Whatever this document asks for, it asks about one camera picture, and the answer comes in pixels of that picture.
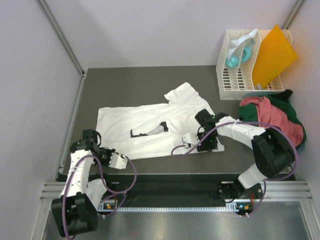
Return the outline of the white printed t shirt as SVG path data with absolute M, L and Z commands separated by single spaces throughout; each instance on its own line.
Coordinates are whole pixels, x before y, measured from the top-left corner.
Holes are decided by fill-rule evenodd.
M 210 114 L 214 111 L 188 82 L 164 97 L 166 103 L 100 108 L 96 131 L 101 146 L 116 149 L 131 160 L 184 154 L 187 150 L 180 147 L 183 135 L 196 134 L 200 127 L 196 114 L 203 109 Z

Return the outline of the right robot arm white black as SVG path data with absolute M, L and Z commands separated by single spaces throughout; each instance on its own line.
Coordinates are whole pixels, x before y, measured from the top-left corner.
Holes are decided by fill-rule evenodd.
M 253 151 L 255 163 L 241 173 L 231 184 L 230 198 L 245 198 L 259 182 L 273 179 L 297 159 L 295 146 L 278 127 L 260 127 L 236 121 L 225 113 L 210 114 L 206 109 L 195 115 L 195 120 L 203 128 L 196 134 L 200 144 L 198 152 L 217 150 L 218 136 L 238 141 Z

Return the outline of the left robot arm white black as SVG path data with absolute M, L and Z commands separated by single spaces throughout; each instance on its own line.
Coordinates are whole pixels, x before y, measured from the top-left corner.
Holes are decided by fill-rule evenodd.
M 51 210 L 61 237 L 74 237 L 95 231 L 98 214 L 87 195 L 89 172 L 94 157 L 102 166 L 110 166 L 115 159 L 115 149 L 101 147 L 101 135 L 96 130 L 82 131 L 82 139 L 70 147 L 70 167 L 66 184 L 51 203 Z

